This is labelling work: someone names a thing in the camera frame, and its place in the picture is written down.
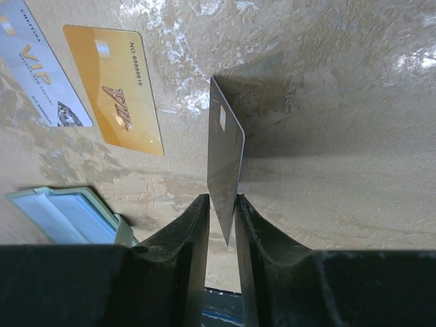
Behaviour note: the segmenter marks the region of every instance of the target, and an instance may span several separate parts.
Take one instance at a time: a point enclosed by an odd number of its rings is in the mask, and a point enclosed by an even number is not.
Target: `yellow card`
[[[105,142],[164,155],[139,33],[65,25]]]

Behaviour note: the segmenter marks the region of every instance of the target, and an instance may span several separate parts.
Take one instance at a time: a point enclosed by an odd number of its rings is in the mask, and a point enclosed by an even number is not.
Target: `glossy floor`
[[[243,191],[315,248],[435,248],[436,3],[27,0],[91,117],[65,24],[141,33],[165,157],[48,128],[0,63],[0,192],[93,185],[146,238],[206,192],[209,77],[244,114]],[[44,242],[1,203],[0,242]],[[207,285],[238,290],[212,219]]]

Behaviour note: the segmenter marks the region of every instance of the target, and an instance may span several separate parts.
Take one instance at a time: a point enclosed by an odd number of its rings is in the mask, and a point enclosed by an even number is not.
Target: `card chip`
[[[6,16],[0,16],[0,24],[5,29],[5,32],[8,35],[10,35],[10,36],[15,35],[15,30],[12,27],[12,25],[10,24],[10,22],[7,20]]]
[[[219,113],[219,124],[223,131],[225,131],[225,110],[223,106],[221,106],[221,112]]]
[[[97,47],[98,55],[100,58],[110,58],[109,46],[104,40],[95,39],[95,46]]]

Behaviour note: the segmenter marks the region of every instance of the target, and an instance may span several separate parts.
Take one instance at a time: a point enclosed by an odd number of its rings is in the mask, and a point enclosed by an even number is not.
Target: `chip on gold card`
[[[139,33],[72,25],[63,32],[103,139],[164,155]]]

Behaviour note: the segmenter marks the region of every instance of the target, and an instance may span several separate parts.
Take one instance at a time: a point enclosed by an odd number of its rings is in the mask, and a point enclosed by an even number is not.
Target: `card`
[[[212,77],[207,186],[227,244],[233,224],[244,144],[244,130]]]
[[[0,57],[49,126],[92,126],[23,0],[0,3]]]
[[[164,155],[139,33],[65,25],[105,142]]]

